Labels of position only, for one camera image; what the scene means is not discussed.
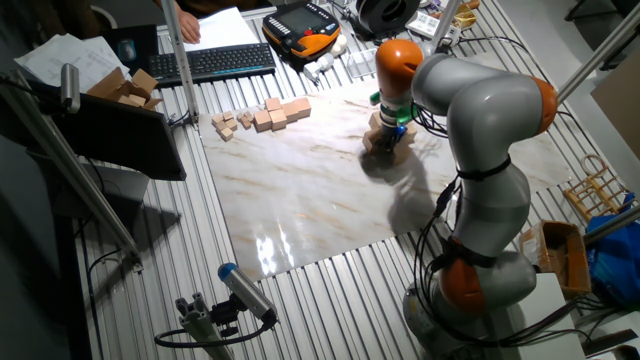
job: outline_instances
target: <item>computer keyboard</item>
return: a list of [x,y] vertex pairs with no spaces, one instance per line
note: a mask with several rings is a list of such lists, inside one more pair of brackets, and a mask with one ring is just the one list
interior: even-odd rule
[[[275,71],[269,44],[246,44],[187,53],[194,82],[262,75]],[[149,57],[150,75],[160,87],[181,84],[174,54]]]

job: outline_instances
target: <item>white marble board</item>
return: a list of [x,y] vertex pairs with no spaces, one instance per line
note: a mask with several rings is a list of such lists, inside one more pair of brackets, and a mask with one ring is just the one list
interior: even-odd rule
[[[420,129],[403,165],[374,170],[363,162],[362,135],[376,111],[369,95],[376,88],[369,81],[308,95],[311,117],[277,132],[239,126],[227,143],[211,124],[200,124],[238,265],[252,280],[426,223],[455,177],[448,141]],[[546,133],[510,153],[532,192],[570,179]]]

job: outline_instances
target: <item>person's arm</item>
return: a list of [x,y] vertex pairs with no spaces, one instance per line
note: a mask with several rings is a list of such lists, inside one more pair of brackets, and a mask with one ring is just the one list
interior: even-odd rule
[[[161,0],[153,0],[162,9]],[[186,11],[182,11],[180,5],[174,0],[173,5],[176,7],[176,14],[178,14],[178,22],[180,23],[180,32],[185,42],[190,44],[200,43],[200,24],[195,16]]]

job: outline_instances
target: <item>metal extrusion rail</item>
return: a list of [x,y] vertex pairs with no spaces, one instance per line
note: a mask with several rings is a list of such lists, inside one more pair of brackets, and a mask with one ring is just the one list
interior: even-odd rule
[[[270,11],[245,14],[251,29],[262,41],[261,19]],[[522,42],[513,24],[496,0],[485,0],[477,11],[478,22],[465,37],[506,36]],[[349,52],[373,48],[355,40],[348,24]],[[404,38],[411,37],[404,33]],[[159,30],[162,52],[170,51],[166,28]],[[495,52],[505,69],[545,78],[529,56],[503,42],[464,43],[455,49],[458,57]],[[274,75],[204,83],[195,87],[201,112],[215,114],[263,103],[266,98],[283,99],[348,85],[347,55],[321,76],[316,87],[276,60]],[[180,117],[187,110],[183,89],[155,91],[163,102],[158,111]],[[565,105],[561,110],[571,113]],[[580,167],[588,153],[599,149],[581,125],[558,116],[549,130],[576,179],[586,176]],[[86,299],[88,328],[94,359],[207,359],[204,351],[157,347],[153,336],[180,328],[174,300],[201,292],[209,304],[228,298],[229,292],[216,276],[220,264],[235,262],[222,209],[209,171],[198,132],[190,125],[174,130],[180,156],[188,174],[185,182],[151,181],[144,197],[139,221],[134,225],[144,271],[129,269],[120,255],[99,264],[90,274],[95,291],[98,324],[91,316],[86,270],[81,276]],[[555,219],[585,226],[564,199],[562,190],[576,180],[532,197],[525,229],[542,219]],[[96,226],[86,229],[88,263],[115,248]],[[276,307],[281,324],[259,338],[231,347],[237,359],[417,359],[421,349],[402,318],[401,301],[412,281],[415,237],[410,234],[379,241],[332,258],[258,282]],[[79,263],[85,256],[76,240]],[[432,254],[439,249],[430,249]],[[258,327],[251,316],[241,317],[241,334]]]

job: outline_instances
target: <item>person's hand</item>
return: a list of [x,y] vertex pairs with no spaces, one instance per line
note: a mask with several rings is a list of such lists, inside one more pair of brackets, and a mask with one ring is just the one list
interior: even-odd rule
[[195,16],[186,11],[178,11],[178,21],[180,22],[180,31],[184,41],[189,44],[200,43],[200,24]]

